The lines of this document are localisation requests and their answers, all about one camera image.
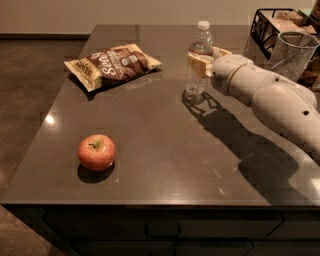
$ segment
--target glass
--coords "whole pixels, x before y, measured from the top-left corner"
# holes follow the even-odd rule
[[[307,33],[280,33],[269,61],[271,71],[297,82],[318,45],[318,39]]]

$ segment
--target bottle label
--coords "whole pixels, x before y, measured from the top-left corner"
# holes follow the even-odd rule
[[[200,55],[212,55],[213,49],[210,45],[203,42],[194,42],[189,47],[190,52],[194,52]]]

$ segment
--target baseboard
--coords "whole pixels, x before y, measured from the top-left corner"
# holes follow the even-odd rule
[[[88,40],[88,34],[19,34],[0,33],[0,39],[7,40]]]

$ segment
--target floor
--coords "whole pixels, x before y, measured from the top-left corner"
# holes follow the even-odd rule
[[[85,40],[0,40],[0,197]],[[63,256],[0,206],[0,255]]]

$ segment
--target wall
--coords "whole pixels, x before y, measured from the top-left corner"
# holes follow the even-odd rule
[[[251,24],[258,8],[313,0],[0,0],[0,33],[89,34],[96,24]]]

